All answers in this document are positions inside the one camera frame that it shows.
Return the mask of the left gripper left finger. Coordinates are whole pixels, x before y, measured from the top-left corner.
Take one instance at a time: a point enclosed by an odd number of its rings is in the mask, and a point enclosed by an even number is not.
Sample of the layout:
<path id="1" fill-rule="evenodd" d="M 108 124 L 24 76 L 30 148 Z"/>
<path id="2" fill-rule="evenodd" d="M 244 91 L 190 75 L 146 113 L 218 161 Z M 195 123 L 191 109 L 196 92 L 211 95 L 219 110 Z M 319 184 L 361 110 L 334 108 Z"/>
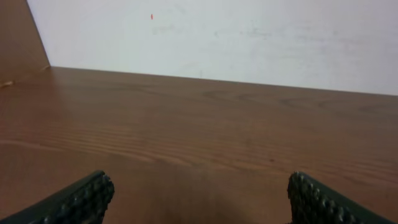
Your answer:
<path id="1" fill-rule="evenodd" d="M 1 224 L 102 224 L 114 184 L 102 170 L 1 220 Z"/>

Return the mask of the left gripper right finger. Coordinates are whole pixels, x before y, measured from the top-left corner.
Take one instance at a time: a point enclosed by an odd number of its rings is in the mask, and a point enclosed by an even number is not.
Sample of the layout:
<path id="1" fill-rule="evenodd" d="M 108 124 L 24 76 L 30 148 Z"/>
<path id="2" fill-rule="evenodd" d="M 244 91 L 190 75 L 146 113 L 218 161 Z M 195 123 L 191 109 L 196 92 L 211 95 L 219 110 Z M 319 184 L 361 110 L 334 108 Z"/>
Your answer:
<path id="1" fill-rule="evenodd" d="M 393 224 L 303 172 L 287 187 L 293 224 Z"/>

